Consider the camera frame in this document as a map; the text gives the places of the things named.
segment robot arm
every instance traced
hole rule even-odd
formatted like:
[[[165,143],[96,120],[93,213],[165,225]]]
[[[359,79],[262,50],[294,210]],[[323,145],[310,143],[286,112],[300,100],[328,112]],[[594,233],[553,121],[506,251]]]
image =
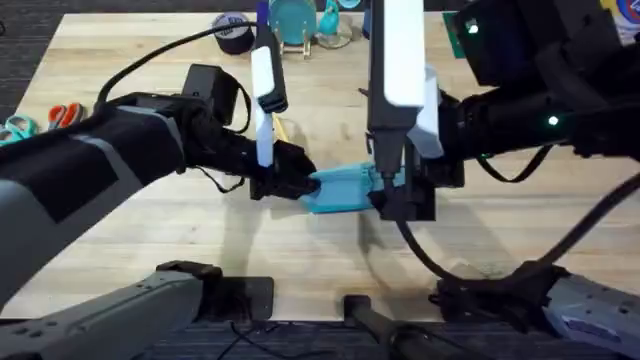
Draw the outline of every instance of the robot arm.
[[[184,168],[185,154],[174,119],[121,107],[3,147],[0,163],[0,218],[10,240],[0,242],[0,271],[11,274],[0,288],[5,304],[123,201]]]

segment scissors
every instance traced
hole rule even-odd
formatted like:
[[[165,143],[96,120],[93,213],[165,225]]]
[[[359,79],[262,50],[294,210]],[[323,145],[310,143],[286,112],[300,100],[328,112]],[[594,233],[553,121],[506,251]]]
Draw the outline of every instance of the scissors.
[[[36,134],[38,126],[28,116],[13,115],[0,124],[0,146],[30,138]]]
[[[65,128],[82,120],[85,115],[82,104],[72,103],[68,107],[56,105],[49,110],[49,129]]]

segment green led light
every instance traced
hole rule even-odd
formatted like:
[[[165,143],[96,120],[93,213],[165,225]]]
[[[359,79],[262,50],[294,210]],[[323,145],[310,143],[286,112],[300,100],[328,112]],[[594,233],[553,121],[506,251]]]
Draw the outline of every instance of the green led light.
[[[560,119],[558,119],[557,116],[552,116],[549,118],[549,120],[547,120],[547,123],[551,126],[556,126],[558,125],[558,123],[560,123]]]

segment blue plastic object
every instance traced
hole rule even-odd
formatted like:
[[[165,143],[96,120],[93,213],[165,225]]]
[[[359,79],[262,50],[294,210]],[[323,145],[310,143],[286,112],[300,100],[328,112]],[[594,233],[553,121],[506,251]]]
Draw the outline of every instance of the blue plastic object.
[[[13,115],[0,125],[0,146],[30,138],[36,134],[38,126],[28,116]]]
[[[271,0],[269,26],[288,45],[304,44],[303,30],[311,39],[316,33],[316,4],[310,0]]]
[[[327,6],[324,9],[324,15],[318,23],[318,32],[324,35],[333,35],[338,32],[338,24],[340,23],[340,7],[333,0],[327,0]]]
[[[258,24],[267,25],[269,23],[269,2],[267,0],[258,1],[256,14]]]
[[[338,2],[345,9],[353,9],[360,5],[360,0],[338,0]]]
[[[369,162],[318,171],[310,177],[320,180],[320,189],[301,196],[300,201],[315,214],[370,209],[373,205],[367,195],[384,187],[375,165]],[[393,182],[404,185],[404,167]]]

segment gray carpet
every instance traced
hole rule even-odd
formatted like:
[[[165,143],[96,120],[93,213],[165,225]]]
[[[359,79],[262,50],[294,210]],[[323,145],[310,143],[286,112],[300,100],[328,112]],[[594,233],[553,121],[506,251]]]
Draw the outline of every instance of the gray carpet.
[[[324,1],[318,1],[319,8]],[[464,0],[425,0],[426,10],[457,9]],[[62,15],[84,12],[213,12],[252,10],[253,0],[2,0],[0,20],[7,32],[0,37],[0,118],[15,111]],[[524,336],[504,325],[430,324],[430,328],[500,359],[613,359],[593,347],[560,341],[543,334]],[[195,324],[167,334],[146,357],[153,359],[215,359],[235,337],[226,324]],[[340,355],[323,358],[382,359],[364,333],[326,326],[283,326],[256,341],[286,354],[333,349]],[[244,342],[226,359],[271,358]]]

